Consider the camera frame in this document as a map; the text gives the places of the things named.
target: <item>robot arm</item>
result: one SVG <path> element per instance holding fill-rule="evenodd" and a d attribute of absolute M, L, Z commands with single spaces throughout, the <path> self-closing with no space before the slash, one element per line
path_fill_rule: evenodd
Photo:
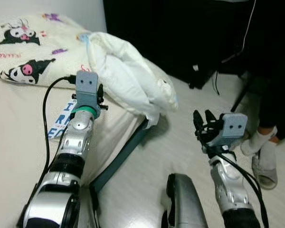
<path fill-rule="evenodd" d="M 63 134 L 52 164 L 34 189 L 23 217 L 24 228 L 77 227 L 80 178 L 89 152 L 93 123 L 100 115 L 102 86 L 97 92 L 96 73 L 79 71 L 76 76 L 77 104 Z"/>
<path fill-rule="evenodd" d="M 259 228 L 260 224 L 249 203 L 243 176 L 231 164 L 213 153 L 219 153 L 234 163 L 236 157 L 228 149 L 230 145 L 243 136 L 247 117 L 243 114 L 224 114 L 219 120 L 206 111 L 207 125 L 198 113 L 194 112 L 196 135 L 202 143 L 202 149 L 209 156 L 211 177 L 215 185 L 216 200 L 227 228 Z"/>

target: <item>mattress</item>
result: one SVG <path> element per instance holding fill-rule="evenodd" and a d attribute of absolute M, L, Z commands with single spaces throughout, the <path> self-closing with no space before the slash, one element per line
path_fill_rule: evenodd
<path fill-rule="evenodd" d="M 42 102 L 47 88 L 0 80 L 0 227 L 14 227 L 45 164 Z M 47 100 L 48 128 L 74 89 L 53 88 Z M 82 181 L 88 185 L 116 157 L 144 116 L 134 115 L 104 96 L 108 111 L 95 121 Z M 50 140 L 53 158 L 58 140 Z"/>

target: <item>person's leg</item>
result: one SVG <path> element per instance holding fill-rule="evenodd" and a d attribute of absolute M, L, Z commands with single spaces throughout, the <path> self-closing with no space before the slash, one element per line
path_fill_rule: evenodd
<path fill-rule="evenodd" d="M 261 147 L 259 155 L 253 158 L 253 172 L 260 186 L 271 190 L 277 185 L 276 145 L 285 138 L 285 116 L 277 124 L 277 134 Z"/>
<path fill-rule="evenodd" d="M 285 47 L 283 48 L 283 54 L 277 55 L 280 59 L 270 61 L 272 66 L 268 73 L 272 75 L 272 80 L 260 105 L 259 127 L 252 137 L 241 145 L 246 156 L 257 153 L 265 142 L 274 137 L 277 133 L 276 125 L 285 115 Z"/>

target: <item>cable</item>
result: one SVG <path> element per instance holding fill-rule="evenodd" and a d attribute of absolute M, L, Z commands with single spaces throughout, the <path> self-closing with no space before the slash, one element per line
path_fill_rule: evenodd
<path fill-rule="evenodd" d="M 229 56 L 228 58 L 222 60 L 221 63 L 226 63 L 226 62 L 228 62 L 229 60 L 231 60 L 231 59 L 233 59 L 234 57 L 240 55 L 240 54 L 244 51 L 245 42 L 246 42 L 246 36 L 247 36 L 248 29 L 249 29 L 249 26 L 250 26 L 250 22 L 251 22 L 251 18 L 252 18 L 253 11 L 255 10 L 256 1 L 257 1 L 257 0 L 254 1 L 253 7 L 252 7 L 252 10 L 251 10 L 251 13 L 250 13 L 249 21 L 248 21 L 248 24 L 247 24 L 247 29 L 246 29 L 246 32 L 245 32 L 245 35 L 244 35 L 244 39 L 243 39 L 242 49 L 241 49 L 239 52 L 237 52 L 237 53 L 235 53 L 235 54 Z"/>
<path fill-rule="evenodd" d="M 217 155 L 218 157 L 220 157 L 221 159 L 223 159 L 224 161 L 228 162 L 229 164 L 231 164 L 235 169 L 237 169 L 242 175 L 243 177 L 248 181 L 248 183 L 250 184 L 250 186 L 252 187 L 253 191 L 255 192 L 257 199 L 260 203 L 260 209 L 261 209 L 261 217 L 262 217 L 262 221 L 264 224 L 265 228 L 269 227 L 269 223 L 268 223 L 268 216 L 267 216 L 267 211 L 266 211 L 266 207 L 263 201 L 263 197 L 262 197 L 262 191 L 260 188 L 259 183 L 257 182 L 257 180 L 250 174 L 248 173 L 246 170 L 244 170 L 243 168 L 241 168 L 239 165 L 237 165 L 235 162 L 233 162 L 232 160 L 230 160 L 229 158 L 223 156 L 222 154 L 218 153 L 216 150 L 214 150 L 213 148 L 211 148 L 210 146 L 208 146 L 201 138 L 201 132 L 202 130 L 198 130 L 197 131 L 197 137 L 198 140 L 201 142 L 201 144 L 203 146 L 206 147 L 207 150 L 211 151 L 212 153 L 214 153 L 215 155 Z"/>
<path fill-rule="evenodd" d="M 60 145 L 61 145 L 61 142 L 62 142 L 63 136 L 65 135 L 66 130 L 67 130 L 67 126 L 63 129 L 63 132 L 62 132 L 62 134 L 61 134 L 61 136 L 60 136 L 59 143 L 58 143 L 58 147 L 57 147 L 57 150 L 56 150 L 56 153 L 55 153 L 54 158 L 55 158 L 56 155 L 57 155 L 57 152 L 58 152 L 58 150 L 59 150 L 59 148 L 60 148 Z M 53 158 L 52 162 L 50 163 L 50 165 L 48 166 L 47 172 L 48 172 L 49 169 L 51 168 L 51 166 L 52 166 L 52 164 L 53 164 L 53 162 L 54 162 L 54 158 Z"/>
<path fill-rule="evenodd" d="M 43 99 L 43 105 L 42 105 L 42 115 L 43 115 L 43 125 L 44 125 L 44 133 L 45 133 L 45 139 L 46 139 L 46 163 L 44 165 L 42 174 L 40 176 L 40 179 L 38 181 L 38 184 L 36 186 L 36 189 L 39 188 L 40 184 L 42 183 L 42 180 L 44 178 L 44 176 L 46 175 L 47 171 L 48 171 L 48 164 L 49 164 L 49 142 L 48 142 L 48 125 L 47 125 L 47 117 L 46 117 L 46 103 L 47 103 L 47 98 L 48 98 L 48 94 L 49 91 L 53 88 L 53 86 L 62 81 L 62 80 L 71 80 L 71 77 L 61 77 L 57 80 L 55 80 L 48 88 L 46 91 L 46 94 L 44 95 L 44 99 Z"/>
<path fill-rule="evenodd" d="M 218 71 L 217 71 L 217 75 L 215 76 L 215 89 L 217 91 L 217 94 L 219 95 L 219 90 L 218 90 Z"/>

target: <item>white floor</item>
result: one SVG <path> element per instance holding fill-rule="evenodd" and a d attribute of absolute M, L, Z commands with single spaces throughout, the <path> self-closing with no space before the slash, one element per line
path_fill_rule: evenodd
<path fill-rule="evenodd" d="M 210 109 L 216 116 L 228 112 L 243 82 L 236 76 L 219 75 L 216 95 L 211 80 L 202 90 L 190 90 L 188 85 L 172 78 L 179 98 L 179 109 L 168 113 L 146 139 L 129 156 L 124 165 L 109 180 L 99 194 L 102 228 L 160 228 L 164 207 L 161 204 L 168 175 L 172 172 L 190 176 L 199 194 L 210 228 L 222 228 L 223 220 L 217 206 L 208 158 L 201 152 L 194 136 L 192 113 Z M 248 129 L 257 122 L 258 103 L 248 94 L 238 112 L 248 114 Z M 251 172 L 251 159 L 235 149 L 238 163 Z M 278 186 L 263 191 L 271 228 L 285 228 L 285 142 L 277 149 Z M 249 199 L 261 221 L 259 204 L 251 188 Z"/>

